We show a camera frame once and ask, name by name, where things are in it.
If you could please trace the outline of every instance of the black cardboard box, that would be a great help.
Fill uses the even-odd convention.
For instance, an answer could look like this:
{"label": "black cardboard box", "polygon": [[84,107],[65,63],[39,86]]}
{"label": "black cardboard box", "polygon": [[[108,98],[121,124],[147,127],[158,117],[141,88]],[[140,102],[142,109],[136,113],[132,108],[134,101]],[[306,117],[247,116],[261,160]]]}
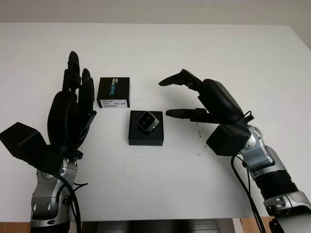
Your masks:
{"label": "black cardboard box", "polygon": [[159,124],[153,132],[142,131],[137,121],[145,111],[131,111],[130,126],[128,133],[129,145],[137,146],[162,146],[164,141],[163,113],[150,111],[158,120]]}
{"label": "black cardboard box", "polygon": [[100,108],[129,108],[130,78],[101,78],[97,102]]}

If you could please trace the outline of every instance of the silver metal joint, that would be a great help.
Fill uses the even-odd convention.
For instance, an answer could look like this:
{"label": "silver metal joint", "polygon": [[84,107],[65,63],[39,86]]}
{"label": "silver metal joint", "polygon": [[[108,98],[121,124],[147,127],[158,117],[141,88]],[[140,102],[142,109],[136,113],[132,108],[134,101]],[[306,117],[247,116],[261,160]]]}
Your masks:
{"label": "silver metal joint", "polygon": [[304,206],[311,210],[311,203],[302,191],[282,194],[263,202],[269,215],[278,215],[292,208]]}
{"label": "silver metal joint", "polygon": [[[74,159],[63,159],[60,175],[71,185],[77,174],[77,164]],[[53,175],[37,172],[38,184],[32,197],[32,227],[47,227],[70,221],[70,206],[63,203],[68,198],[69,191],[63,183]]]}
{"label": "silver metal joint", "polygon": [[277,153],[266,146],[260,130],[248,125],[251,137],[241,150],[241,154],[252,178],[277,170],[286,170]]}

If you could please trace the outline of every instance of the white wall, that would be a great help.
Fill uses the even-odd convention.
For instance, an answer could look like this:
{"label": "white wall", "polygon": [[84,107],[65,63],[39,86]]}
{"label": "white wall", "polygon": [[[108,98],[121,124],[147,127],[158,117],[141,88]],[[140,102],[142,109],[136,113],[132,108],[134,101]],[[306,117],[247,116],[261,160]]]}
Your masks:
{"label": "white wall", "polygon": [[0,22],[289,25],[311,48],[311,0],[1,0]]}

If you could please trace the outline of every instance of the box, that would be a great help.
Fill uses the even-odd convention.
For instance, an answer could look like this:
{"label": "box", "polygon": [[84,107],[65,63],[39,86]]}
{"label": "box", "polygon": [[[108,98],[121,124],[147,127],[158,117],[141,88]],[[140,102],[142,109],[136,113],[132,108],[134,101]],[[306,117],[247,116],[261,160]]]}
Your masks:
{"label": "box", "polygon": [[97,102],[100,108],[129,108],[130,78],[101,78]]}
{"label": "box", "polygon": [[131,111],[130,126],[128,133],[129,145],[138,146],[162,146],[164,141],[163,113],[150,111],[158,120],[159,124],[153,132],[144,132],[137,121],[145,111]]}

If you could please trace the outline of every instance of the wooden floor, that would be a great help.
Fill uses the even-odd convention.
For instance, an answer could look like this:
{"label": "wooden floor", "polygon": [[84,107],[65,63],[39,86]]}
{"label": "wooden floor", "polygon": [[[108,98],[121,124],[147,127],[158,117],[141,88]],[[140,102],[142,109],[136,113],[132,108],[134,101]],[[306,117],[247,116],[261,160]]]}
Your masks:
{"label": "wooden floor", "polygon": [[[262,221],[266,232],[271,233],[269,222],[272,217],[263,217]],[[256,221],[253,217],[241,218],[244,233],[259,233]],[[29,233],[30,225],[28,222],[0,222],[0,233]],[[75,225],[71,224],[70,233],[75,233]]]}

